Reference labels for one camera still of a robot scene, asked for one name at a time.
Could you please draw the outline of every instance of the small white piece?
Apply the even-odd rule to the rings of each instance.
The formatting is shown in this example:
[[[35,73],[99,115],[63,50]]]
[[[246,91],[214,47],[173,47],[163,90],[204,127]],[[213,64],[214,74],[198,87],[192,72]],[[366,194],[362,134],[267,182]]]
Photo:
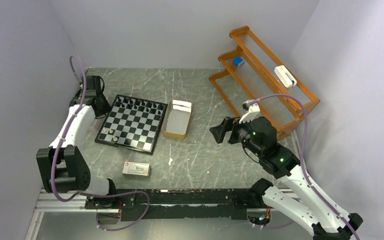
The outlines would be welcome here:
[[[247,100],[242,104],[248,104],[251,101],[253,100]],[[259,112],[260,112],[260,107],[258,106],[258,104],[257,103],[252,104],[251,106],[249,106],[248,111],[244,115],[242,115],[242,117],[239,120],[239,123],[241,124],[241,123],[246,123],[248,121],[252,121],[258,115]]]
[[[288,71],[285,65],[275,67],[274,73],[286,88],[290,88],[297,85],[297,80],[294,76],[292,76],[292,74]]]

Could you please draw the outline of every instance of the blue object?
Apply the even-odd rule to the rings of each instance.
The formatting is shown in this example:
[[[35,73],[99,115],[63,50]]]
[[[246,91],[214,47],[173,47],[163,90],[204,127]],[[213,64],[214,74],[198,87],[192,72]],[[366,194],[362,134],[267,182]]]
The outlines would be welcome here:
[[[232,62],[236,67],[240,67],[245,63],[245,61],[239,56],[233,58]]]

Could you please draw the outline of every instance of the white object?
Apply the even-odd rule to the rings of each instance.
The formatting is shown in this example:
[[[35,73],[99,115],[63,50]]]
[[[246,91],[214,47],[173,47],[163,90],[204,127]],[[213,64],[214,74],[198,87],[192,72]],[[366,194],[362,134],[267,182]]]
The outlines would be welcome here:
[[[61,136],[63,135],[64,129],[69,121],[69,119],[74,115],[76,110],[79,108],[79,105],[71,106],[68,110],[68,117],[65,120],[64,125],[61,128],[58,136],[55,140],[49,145],[49,147],[56,148],[58,142],[60,141]],[[91,106],[84,105],[81,110],[77,113],[77,116],[74,117],[70,125],[70,129],[65,136],[65,140],[62,143],[61,148],[65,148],[68,145],[77,146],[79,149],[83,145],[83,141],[86,137],[86,132],[91,122],[95,119],[94,109]]]
[[[274,73],[286,88],[290,88],[297,85],[297,80],[294,76],[292,76],[292,74],[288,71],[285,65],[275,67]]]
[[[349,213],[336,204],[314,180],[308,175],[312,186],[314,186],[323,197],[336,208],[336,210],[347,220]],[[290,171],[290,176],[279,178],[280,182],[288,186],[305,204],[291,198],[277,187],[271,186],[265,190],[262,199],[267,206],[273,207],[301,225],[313,236],[312,224],[320,223],[327,233],[337,233],[338,228],[344,228],[345,223],[320,199],[319,196],[308,186],[301,166],[297,165]]]
[[[95,119],[95,112],[91,106],[84,105],[81,110],[75,115],[76,110],[79,108],[79,105],[71,106],[68,110],[68,117],[65,120],[64,125],[61,128],[58,136],[55,140],[49,145],[49,147],[56,148],[58,142],[63,135],[63,131],[66,128],[66,125],[69,119],[74,115],[74,120],[72,121],[70,128],[65,136],[64,142],[62,143],[61,148],[65,148],[68,145],[78,147],[79,151],[82,152],[83,141],[86,137],[86,132],[91,125],[91,122]],[[107,195],[110,189],[110,184],[108,179],[90,175],[89,187],[83,191],[83,193],[93,194],[93,195]]]
[[[250,103],[252,100],[247,100],[243,104]],[[246,123],[249,121],[252,121],[257,115],[260,113],[260,107],[257,103],[254,103],[253,105],[249,106],[248,111],[239,120],[239,123]]]
[[[311,236],[314,235],[312,224],[317,224],[319,220],[308,207],[286,195],[275,186],[269,187],[265,191],[262,200],[267,206],[281,211],[297,224],[301,225]]]
[[[323,190],[319,185],[312,179],[312,177],[307,173],[308,178],[310,179],[312,186],[315,187],[320,194],[336,208],[336,210],[343,215],[343,217],[349,221],[348,218],[349,212],[344,210],[338,204],[336,204]],[[296,165],[291,171],[290,176],[283,176],[279,178],[280,182],[288,186],[294,193],[296,193],[299,198],[303,201],[308,208],[311,209],[314,216],[320,222],[322,228],[328,233],[337,233],[338,228],[344,228],[345,223],[337,217],[337,215],[324,203],[319,196],[308,186],[307,181],[304,179],[303,171],[301,166]]]

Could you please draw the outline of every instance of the cable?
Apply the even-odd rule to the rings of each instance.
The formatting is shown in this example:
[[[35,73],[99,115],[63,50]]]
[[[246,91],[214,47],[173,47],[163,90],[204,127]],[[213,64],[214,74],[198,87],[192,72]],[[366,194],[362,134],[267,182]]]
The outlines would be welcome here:
[[[78,64],[80,65],[81,67],[81,73],[83,75],[83,81],[80,81],[79,80],[79,77],[77,76],[75,70],[74,70],[74,67],[73,67],[73,58],[75,58],[77,61],[78,61]],[[77,56],[70,56],[69,58],[70,60],[70,66],[71,66],[71,70],[73,70],[73,73],[74,73],[74,76],[77,78],[77,80],[79,82],[82,83],[82,87],[83,87],[83,91],[81,93],[81,99],[80,99],[80,104],[78,106],[78,108],[76,109],[76,111],[74,112],[74,114],[71,115],[71,117],[68,119],[67,121],[67,124],[65,125],[65,128],[64,130],[62,131],[62,135],[59,136],[59,141],[58,141],[58,144],[56,145],[56,148],[55,148],[55,153],[53,154],[53,158],[52,158],[52,165],[51,165],[51,169],[50,169],[50,187],[52,189],[52,193],[53,195],[55,196],[56,199],[58,199],[59,201],[61,202],[68,202],[70,200],[72,200],[75,196],[77,196],[79,193],[76,192],[74,193],[72,196],[70,196],[69,198],[65,199],[65,198],[62,198],[58,192],[57,192],[57,187],[55,185],[55,171],[56,171],[56,168],[57,168],[57,158],[58,158],[58,153],[60,152],[60,148],[61,146],[63,145],[63,142],[65,141],[65,138],[66,138],[66,135],[67,133],[69,132],[69,129],[70,129],[70,126],[74,120],[74,118],[77,116],[77,114],[82,110],[83,108],[83,102],[85,101],[85,95],[86,95],[86,87],[87,87],[87,81],[86,81],[86,73],[85,73],[85,68],[83,67],[83,63],[82,61],[80,61],[80,58],[77,57]]]
[[[307,168],[306,164],[304,162],[304,149],[306,146],[306,140],[307,140],[307,127],[308,127],[308,117],[307,117],[307,111],[304,105],[296,99],[294,96],[283,94],[283,93],[275,93],[270,94],[267,96],[260,97],[258,99],[255,99],[248,103],[248,106],[251,106],[253,104],[258,103],[259,101],[262,101],[264,99],[273,98],[273,97],[285,97],[293,100],[296,102],[302,109],[302,114],[304,116],[304,133],[302,136],[302,143],[301,143],[301,152],[299,153],[299,162],[301,163],[301,170],[302,174],[304,175],[304,178],[309,186],[311,186],[311,189],[315,192],[315,194],[345,223],[345,225],[351,230],[352,234],[355,236],[356,240],[360,240],[359,236],[357,235],[356,231],[354,230],[353,226],[341,215],[341,213],[336,210],[334,206],[314,187],[313,183],[310,181],[309,177],[307,176]]]
[[[87,194],[87,193],[81,193],[81,195],[83,196],[88,196],[88,197],[99,197],[99,198],[115,198],[115,197],[122,197],[122,196],[127,196],[127,195],[131,195],[131,194],[143,194],[145,195],[146,197],[146,200],[147,200],[147,204],[146,204],[146,208],[145,210],[143,211],[142,215],[134,222],[130,223],[129,225],[126,225],[126,226],[123,226],[123,227],[120,227],[120,228],[105,228],[103,226],[101,226],[99,224],[99,220],[98,220],[98,215],[96,215],[96,227],[99,228],[99,229],[102,229],[104,231],[109,231],[109,232],[115,232],[115,231],[120,231],[120,230],[124,230],[124,229],[127,229],[127,228],[130,228],[131,226],[139,223],[139,221],[145,216],[145,214],[148,212],[148,209],[150,208],[150,196],[144,192],[144,191],[129,191],[129,192],[125,192],[125,193],[120,193],[120,194],[114,194],[114,195],[104,195],[104,196],[97,196],[97,195],[92,195],[92,194]]]
[[[259,162],[254,160],[250,155],[248,155],[248,152],[245,150],[245,146],[242,145],[243,152],[250,158],[254,163],[258,164]]]
[[[79,80],[79,77],[77,76],[77,74],[76,74],[76,72],[74,70],[73,58],[75,58],[78,61],[78,64],[81,67],[81,73],[82,73],[82,76],[83,76],[83,81]],[[129,224],[127,226],[124,226],[124,227],[121,227],[121,228],[107,229],[107,228],[101,227],[98,224],[98,218],[96,218],[98,227],[100,229],[104,230],[104,231],[119,231],[119,230],[123,230],[123,229],[129,228],[129,227],[135,225],[136,223],[138,223],[145,216],[145,214],[147,213],[147,211],[148,211],[148,209],[150,207],[150,196],[146,192],[144,192],[144,191],[130,191],[130,192],[125,192],[125,193],[120,193],[120,194],[113,194],[113,195],[92,195],[92,194],[87,194],[87,193],[76,192],[72,196],[70,196],[69,198],[62,198],[58,194],[58,192],[57,192],[57,187],[55,185],[55,171],[56,171],[56,168],[57,168],[58,153],[60,151],[61,146],[63,145],[63,142],[64,142],[64,140],[66,138],[66,135],[67,135],[67,133],[68,133],[68,131],[70,129],[70,126],[71,126],[74,118],[77,116],[77,114],[83,108],[83,103],[85,101],[86,88],[87,88],[86,73],[85,73],[85,68],[83,67],[82,61],[77,56],[70,56],[69,61],[70,61],[71,70],[73,71],[74,76],[83,85],[82,86],[83,90],[82,90],[82,93],[81,93],[80,104],[79,104],[78,108],[76,109],[76,111],[74,112],[74,114],[68,119],[67,124],[65,125],[65,128],[62,131],[62,135],[59,137],[60,139],[59,139],[58,144],[56,145],[56,148],[55,148],[55,153],[54,153],[53,158],[52,158],[52,165],[51,165],[51,170],[50,170],[50,187],[52,189],[52,193],[55,196],[55,198],[58,199],[61,202],[68,202],[68,201],[72,200],[75,196],[77,196],[79,194],[81,194],[83,196],[98,197],[98,198],[116,198],[116,197],[122,197],[122,196],[126,196],[126,195],[136,194],[136,193],[144,194],[146,199],[147,199],[147,204],[146,204],[145,211],[143,211],[142,215],[136,221],[132,222],[131,224]]]

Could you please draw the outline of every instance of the white wall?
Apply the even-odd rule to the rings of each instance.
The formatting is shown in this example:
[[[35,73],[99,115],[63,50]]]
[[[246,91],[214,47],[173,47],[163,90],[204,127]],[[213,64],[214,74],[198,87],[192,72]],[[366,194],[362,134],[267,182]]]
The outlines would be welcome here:
[[[51,0],[91,67],[220,68],[250,26],[286,60],[319,0]]]
[[[36,151],[56,137],[77,82],[47,0],[0,1],[0,240],[23,240],[39,195]]]
[[[321,99],[310,114],[310,173],[363,217],[362,240],[384,240],[384,0],[321,1],[289,67]]]

